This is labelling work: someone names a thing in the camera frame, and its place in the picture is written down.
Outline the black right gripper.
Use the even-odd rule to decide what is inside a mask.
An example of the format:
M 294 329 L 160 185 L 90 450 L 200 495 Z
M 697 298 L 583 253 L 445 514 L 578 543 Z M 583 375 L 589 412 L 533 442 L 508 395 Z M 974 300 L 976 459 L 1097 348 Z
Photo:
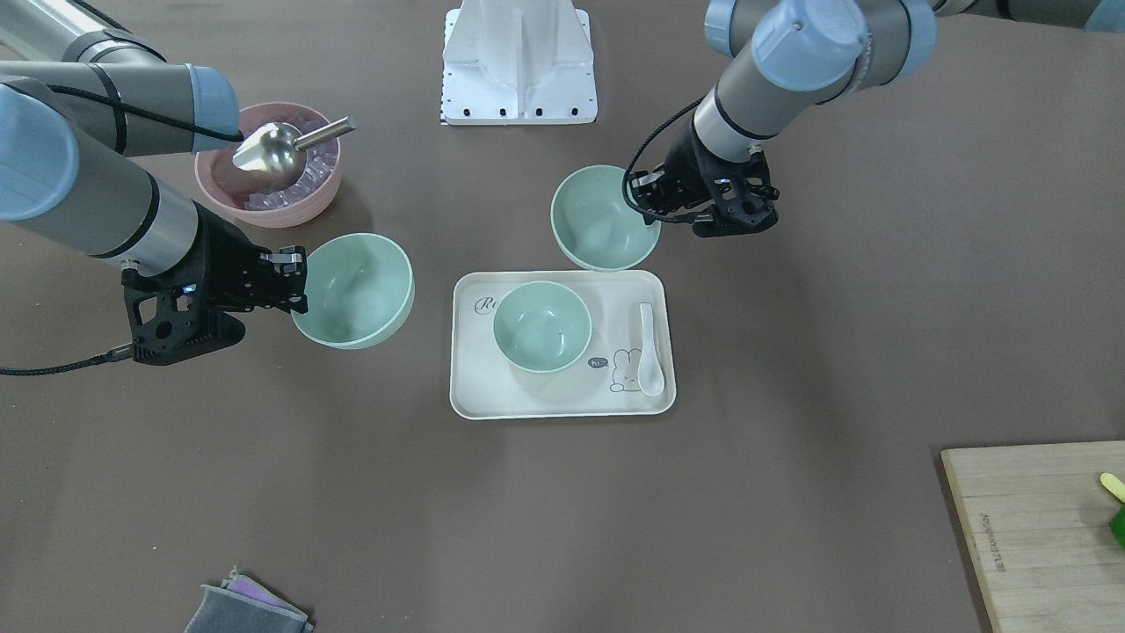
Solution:
M 304 247 L 260 247 L 236 225 L 200 204 L 194 207 L 200 228 L 180 263 L 158 275 L 123 269 L 136 363 L 168 367 L 232 347 L 245 336 L 236 313 L 307 313 Z

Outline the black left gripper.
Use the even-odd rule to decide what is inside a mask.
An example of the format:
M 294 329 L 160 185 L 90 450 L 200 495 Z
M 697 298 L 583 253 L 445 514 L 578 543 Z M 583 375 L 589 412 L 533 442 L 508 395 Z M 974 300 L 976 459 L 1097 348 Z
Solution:
M 780 191 L 772 184 L 765 153 L 754 150 L 744 162 L 712 155 L 692 125 L 680 129 L 670 151 L 654 170 L 636 161 L 675 120 L 658 126 L 636 151 L 622 178 L 626 202 L 644 223 L 685 224 L 702 239 L 756 234 L 775 227 Z

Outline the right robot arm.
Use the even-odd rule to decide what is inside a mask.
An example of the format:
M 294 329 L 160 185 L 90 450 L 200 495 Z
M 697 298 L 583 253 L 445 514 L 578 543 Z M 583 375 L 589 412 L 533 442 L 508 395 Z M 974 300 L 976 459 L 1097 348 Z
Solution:
M 166 61 L 83 1 L 4 1 L 4 221 L 120 269 L 130 341 L 63 373 L 168 367 L 244 338 L 238 311 L 308 309 L 305 248 L 272 251 L 141 168 L 243 139 L 213 67 Z

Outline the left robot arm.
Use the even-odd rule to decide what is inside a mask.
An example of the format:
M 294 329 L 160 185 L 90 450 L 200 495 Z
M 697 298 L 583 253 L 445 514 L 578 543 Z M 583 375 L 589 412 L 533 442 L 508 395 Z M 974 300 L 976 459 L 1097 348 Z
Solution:
M 937 20 L 958 15 L 1122 31 L 1120 1 L 712 1 L 706 39 L 730 58 L 654 170 L 628 168 L 621 192 L 644 223 L 699 237 L 777 223 L 765 144 L 804 109 L 912 75 Z

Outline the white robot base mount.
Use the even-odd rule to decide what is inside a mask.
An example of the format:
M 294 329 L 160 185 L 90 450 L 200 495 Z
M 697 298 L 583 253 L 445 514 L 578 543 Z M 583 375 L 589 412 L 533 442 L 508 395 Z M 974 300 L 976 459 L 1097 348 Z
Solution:
M 464 1 L 443 25 L 441 124 L 582 125 L 598 117 L 590 15 L 570 1 Z

